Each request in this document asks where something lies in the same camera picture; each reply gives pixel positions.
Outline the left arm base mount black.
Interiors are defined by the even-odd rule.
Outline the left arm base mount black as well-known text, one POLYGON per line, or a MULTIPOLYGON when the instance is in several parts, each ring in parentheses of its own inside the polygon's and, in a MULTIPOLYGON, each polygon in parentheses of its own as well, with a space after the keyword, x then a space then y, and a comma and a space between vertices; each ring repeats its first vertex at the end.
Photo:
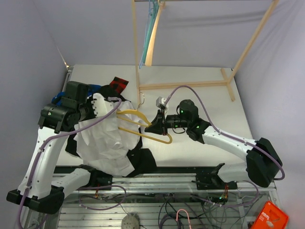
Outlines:
POLYGON ((104 173, 91 173, 89 182, 79 188, 76 188, 76 190, 111 190, 112 179, 112 175, 104 173))

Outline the blue plaid shirt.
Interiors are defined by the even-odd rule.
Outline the blue plaid shirt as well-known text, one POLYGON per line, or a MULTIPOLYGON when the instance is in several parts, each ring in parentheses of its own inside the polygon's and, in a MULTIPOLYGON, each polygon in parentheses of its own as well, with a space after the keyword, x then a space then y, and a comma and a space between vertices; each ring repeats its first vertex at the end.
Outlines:
MULTIPOLYGON (((97 84, 90 84, 88 90, 88 97, 96 93, 102 86, 97 84)), ((51 103, 55 105, 61 105, 61 98, 65 95, 65 92, 60 92, 53 97, 51 103)))

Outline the light wooden hanger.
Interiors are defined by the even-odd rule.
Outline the light wooden hanger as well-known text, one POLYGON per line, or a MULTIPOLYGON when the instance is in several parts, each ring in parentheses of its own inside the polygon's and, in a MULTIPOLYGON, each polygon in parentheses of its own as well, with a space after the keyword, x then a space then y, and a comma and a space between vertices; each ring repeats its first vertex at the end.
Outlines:
POLYGON ((165 7, 165 2, 158 0, 155 14, 152 17, 153 25, 152 25, 152 29, 151 29, 151 33, 150 33, 150 37, 149 37, 150 38, 149 44, 148 44, 147 53, 146 53, 146 59, 145 59, 146 66, 152 66, 153 51, 154 51, 155 39, 156 39, 156 34, 157 34, 157 29, 158 29, 158 23, 160 20, 161 12, 164 7, 165 7))

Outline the white shirt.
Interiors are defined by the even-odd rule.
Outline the white shirt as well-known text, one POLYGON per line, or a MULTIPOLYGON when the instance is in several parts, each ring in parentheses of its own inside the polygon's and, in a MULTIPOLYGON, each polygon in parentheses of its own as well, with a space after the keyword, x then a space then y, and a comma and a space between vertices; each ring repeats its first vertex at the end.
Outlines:
POLYGON ((139 132, 139 126, 135 123, 140 118, 132 114, 124 114, 122 117, 132 122, 118 118, 116 112, 113 112, 96 125, 78 132, 74 140, 77 142, 76 153, 86 165, 106 174, 126 177, 135 171, 127 154, 136 148, 140 136, 120 128, 139 132))

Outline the red black plaid garment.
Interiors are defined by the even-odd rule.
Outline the red black plaid garment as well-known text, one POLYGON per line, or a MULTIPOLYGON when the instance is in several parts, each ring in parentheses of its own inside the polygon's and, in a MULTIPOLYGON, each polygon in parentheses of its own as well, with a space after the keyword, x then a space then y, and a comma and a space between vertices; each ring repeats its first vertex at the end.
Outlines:
POLYGON ((127 87, 128 83, 129 81, 125 79, 114 77, 114 79, 110 83, 110 87, 114 89, 117 93, 121 94, 127 87))

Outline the aluminium frame rail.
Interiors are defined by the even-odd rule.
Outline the aluminium frame rail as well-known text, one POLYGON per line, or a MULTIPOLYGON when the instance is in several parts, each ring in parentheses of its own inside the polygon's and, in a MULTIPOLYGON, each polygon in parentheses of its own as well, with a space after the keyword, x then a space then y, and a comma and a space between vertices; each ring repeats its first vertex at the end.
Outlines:
MULTIPOLYGON (((195 181, 195 174, 144 174, 137 177, 113 177, 112 185, 124 187, 128 193, 183 193, 183 192, 222 192, 224 188, 199 190, 195 181)), ((256 192, 253 185, 247 182, 238 182, 237 188, 231 192, 256 192)), ((275 184, 268 188, 258 187, 260 192, 276 190, 275 184)))

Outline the teal plastic hanger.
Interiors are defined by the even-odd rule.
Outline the teal plastic hanger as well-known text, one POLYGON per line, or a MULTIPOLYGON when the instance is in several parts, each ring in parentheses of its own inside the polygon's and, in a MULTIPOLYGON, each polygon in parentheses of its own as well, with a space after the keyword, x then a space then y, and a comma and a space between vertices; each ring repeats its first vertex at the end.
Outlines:
POLYGON ((148 2, 149 2, 148 20, 145 27, 145 38, 144 38, 142 56, 139 63, 139 69, 141 69, 141 67, 145 64, 150 38, 153 31, 153 26, 155 23, 157 12, 159 10, 159 4, 157 0, 149 0, 148 2))

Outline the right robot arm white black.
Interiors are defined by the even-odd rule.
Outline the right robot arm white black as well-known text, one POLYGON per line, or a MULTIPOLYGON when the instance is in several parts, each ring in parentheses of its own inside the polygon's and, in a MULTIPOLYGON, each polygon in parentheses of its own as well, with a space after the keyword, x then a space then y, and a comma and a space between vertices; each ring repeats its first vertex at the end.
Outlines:
POLYGON ((222 163, 215 168, 210 183, 216 189, 233 181, 251 181, 257 186, 269 187, 283 165, 268 139, 240 138, 220 129, 215 130, 211 123, 199 117, 198 107, 192 100, 181 101, 178 113, 173 115, 166 115, 162 103, 158 106, 157 115, 145 132, 166 135, 168 129, 184 128, 193 141, 215 146, 243 160, 235 165, 222 163))

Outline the grey perforated shoe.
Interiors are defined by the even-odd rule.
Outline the grey perforated shoe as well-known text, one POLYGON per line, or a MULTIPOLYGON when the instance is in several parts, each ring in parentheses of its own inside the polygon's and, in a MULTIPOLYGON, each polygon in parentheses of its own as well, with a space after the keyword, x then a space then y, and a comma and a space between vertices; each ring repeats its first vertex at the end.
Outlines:
POLYGON ((121 229, 140 229, 140 219, 136 213, 128 213, 121 223, 121 229))

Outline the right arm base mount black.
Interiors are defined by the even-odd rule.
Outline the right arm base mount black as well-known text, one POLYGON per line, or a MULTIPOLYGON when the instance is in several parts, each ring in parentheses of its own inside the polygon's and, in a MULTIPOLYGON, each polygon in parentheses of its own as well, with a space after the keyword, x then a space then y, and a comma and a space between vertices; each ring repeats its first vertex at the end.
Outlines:
POLYGON ((215 167, 196 167, 195 179, 191 182, 196 184, 197 190, 220 190, 226 187, 229 190, 237 189, 236 182, 224 182, 218 176, 219 170, 224 165, 225 163, 220 163, 215 167))

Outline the yellow plastic hanger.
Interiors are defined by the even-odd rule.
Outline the yellow plastic hanger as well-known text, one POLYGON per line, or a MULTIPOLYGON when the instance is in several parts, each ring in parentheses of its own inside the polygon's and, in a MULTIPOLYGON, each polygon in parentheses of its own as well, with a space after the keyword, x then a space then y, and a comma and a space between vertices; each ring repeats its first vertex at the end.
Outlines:
MULTIPOLYGON (((152 123, 150 121, 148 121, 147 117, 142 112, 139 111, 139 108, 145 103, 144 93, 139 92, 139 94, 142 95, 141 96, 142 100, 139 102, 139 104, 137 106, 137 109, 127 109, 127 110, 117 111, 116 112, 117 118, 121 119, 121 120, 124 120, 126 122, 129 122, 129 123, 135 124, 139 127, 150 127, 152 125, 152 123), (126 115, 134 115, 134 116, 138 117, 140 120, 142 120, 143 123, 133 121, 132 119, 129 119, 127 117, 123 117, 123 116, 126 116, 126 115)), ((152 137, 152 136, 149 136, 149 135, 142 134, 140 131, 135 132, 133 130, 126 129, 126 128, 123 128, 123 127, 120 127, 120 126, 118 127, 118 129, 122 130, 122 131, 125 131, 127 133, 130 133, 130 134, 138 135, 140 137, 147 138, 147 139, 150 139, 152 141, 160 142, 160 143, 167 144, 167 145, 169 145, 173 142, 173 138, 170 134, 165 134, 165 136, 167 136, 169 138, 168 141, 165 141, 165 140, 158 139, 158 138, 155 138, 155 137, 152 137)))

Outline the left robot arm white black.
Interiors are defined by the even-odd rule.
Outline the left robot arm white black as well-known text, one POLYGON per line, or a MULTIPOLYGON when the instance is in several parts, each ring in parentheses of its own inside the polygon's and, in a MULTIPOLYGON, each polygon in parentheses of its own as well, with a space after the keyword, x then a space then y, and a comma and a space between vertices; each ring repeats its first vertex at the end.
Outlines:
POLYGON ((60 180, 52 180, 66 139, 73 134, 74 126, 90 113, 86 104, 89 90, 87 84, 70 81, 60 97, 61 104, 52 102, 41 110, 29 168, 19 187, 8 192, 8 202, 40 213, 55 214, 71 192, 81 186, 93 189, 97 185, 97 177, 82 168, 60 180))

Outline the orange box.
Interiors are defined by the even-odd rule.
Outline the orange box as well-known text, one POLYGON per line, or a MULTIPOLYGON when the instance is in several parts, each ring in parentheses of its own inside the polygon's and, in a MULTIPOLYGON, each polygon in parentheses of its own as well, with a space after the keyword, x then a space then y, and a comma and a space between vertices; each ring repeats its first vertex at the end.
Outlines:
POLYGON ((271 201, 267 201, 251 226, 252 229, 285 229, 289 216, 271 201))

